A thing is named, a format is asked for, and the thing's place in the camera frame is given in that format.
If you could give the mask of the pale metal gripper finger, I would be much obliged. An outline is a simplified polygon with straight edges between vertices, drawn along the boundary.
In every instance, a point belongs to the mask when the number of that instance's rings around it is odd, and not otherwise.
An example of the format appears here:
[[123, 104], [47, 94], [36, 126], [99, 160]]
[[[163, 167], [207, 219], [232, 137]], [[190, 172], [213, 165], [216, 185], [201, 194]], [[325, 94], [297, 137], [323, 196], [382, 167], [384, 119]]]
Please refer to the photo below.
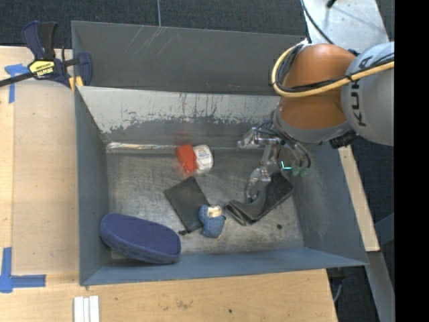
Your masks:
[[256, 149], [261, 146], [274, 145], [277, 141], [274, 134], [253, 127], [237, 142], [237, 147], [239, 149]]
[[267, 170], [256, 168], [249, 178], [245, 189], [246, 203], [263, 204], [271, 176]]

